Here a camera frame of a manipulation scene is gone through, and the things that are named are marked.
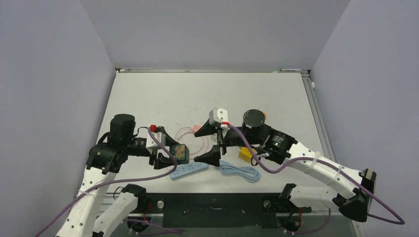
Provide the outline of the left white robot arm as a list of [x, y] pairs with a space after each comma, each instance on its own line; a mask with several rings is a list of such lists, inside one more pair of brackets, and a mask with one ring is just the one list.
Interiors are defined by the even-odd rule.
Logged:
[[99, 214], [109, 185], [118, 183], [116, 175], [129, 156], [158, 160], [157, 150], [169, 155], [170, 165], [176, 166], [174, 154], [168, 147], [178, 145], [164, 127], [150, 125], [146, 138], [134, 135], [135, 117], [117, 114], [105, 133], [89, 151], [84, 178], [78, 196], [68, 205], [70, 210], [58, 237], [108, 237], [132, 211], [142, 212], [147, 206], [146, 191], [136, 185], [137, 179], [124, 179], [127, 185], [121, 197]]

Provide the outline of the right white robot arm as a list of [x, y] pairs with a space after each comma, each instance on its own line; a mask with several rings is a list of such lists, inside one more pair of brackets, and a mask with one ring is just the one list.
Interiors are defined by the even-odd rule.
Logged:
[[347, 168], [325, 158], [295, 138], [273, 129], [265, 119], [262, 111], [250, 109], [244, 113], [242, 125], [232, 127], [225, 109], [213, 109], [209, 119], [194, 135], [215, 135], [216, 144], [195, 161], [220, 166], [221, 156], [226, 154], [228, 147], [246, 147], [257, 163], [265, 158], [279, 164], [280, 169], [297, 169], [324, 184], [322, 188], [286, 184], [279, 198], [283, 210], [294, 211], [301, 207], [336, 209], [346, 218], [366, 222], [377, 174], [371, 169]]

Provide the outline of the dark green cube adapter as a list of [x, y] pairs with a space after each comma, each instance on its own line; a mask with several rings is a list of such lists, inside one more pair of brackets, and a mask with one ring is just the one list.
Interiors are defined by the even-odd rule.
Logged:
[[185, 144], [176, 144], [169, 147], [178, 165], [189, 163], [189, 148]]

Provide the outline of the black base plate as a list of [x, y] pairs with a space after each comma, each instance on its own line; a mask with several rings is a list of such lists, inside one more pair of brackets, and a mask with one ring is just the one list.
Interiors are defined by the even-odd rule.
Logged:
[[280, 193], [149, 193], [130, 217], [156, 217], [166, 228], [276, 228], [310, 207], [296, 207]]

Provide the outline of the yellow cube adapter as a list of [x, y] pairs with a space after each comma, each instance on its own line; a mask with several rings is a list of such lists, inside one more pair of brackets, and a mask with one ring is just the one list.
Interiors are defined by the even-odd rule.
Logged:
[[238, 158], [242, 159], [247, 163], [251, 163], [252, 154], [247, 147], [241, 147], [238, 153]]

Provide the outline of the pink charger plug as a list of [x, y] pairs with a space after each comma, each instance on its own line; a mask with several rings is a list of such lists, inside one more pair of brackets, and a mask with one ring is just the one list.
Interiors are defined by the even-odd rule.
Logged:
[[194, 127], [192, 128], [193, 133], [197, 132], [200, 128], [200, 125], [194, 125]]

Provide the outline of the light blue power strip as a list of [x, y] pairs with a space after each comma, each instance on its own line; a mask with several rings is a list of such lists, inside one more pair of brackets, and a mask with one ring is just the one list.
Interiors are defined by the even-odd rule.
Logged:
[[169, 177], [171, 180], [178, 180], [189, 175], [207, 170], [208, 167], [209, 165], [203, 162], [192, 162], [189, 164], [180, 165], [173, 173], [169, 175]]

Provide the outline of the aluminium frame rail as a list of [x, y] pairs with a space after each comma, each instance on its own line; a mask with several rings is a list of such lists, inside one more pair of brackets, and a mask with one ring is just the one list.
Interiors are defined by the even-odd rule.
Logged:
[[[156, 123], [170, 135], [182, 127], [203, 124], [213, 108], [228, 111], [229, 121], [241, 125], [243, 114], [259, 109], [266, 122], [313, 151], [334, 159], [330, 142], [314, 96], [310, 78], [304, 73], [232, 72], [122, 72], [117, 73], [99, 130], [104, 134], [116, 114], [135, 117], [136, 131]], [[308, 175], [286, 168], [278, 174], [262, 173], [261, 180], [249, 183], [241, 177], [224, 176], [210, 167], [173, 181], [169, 177], [141, 182], [149, 193], [280, 193], [287, 183], [321, 187]], [[276, 228], [260, 226], [232, 228], [177, 228], [187, 236], [273, 236]]]

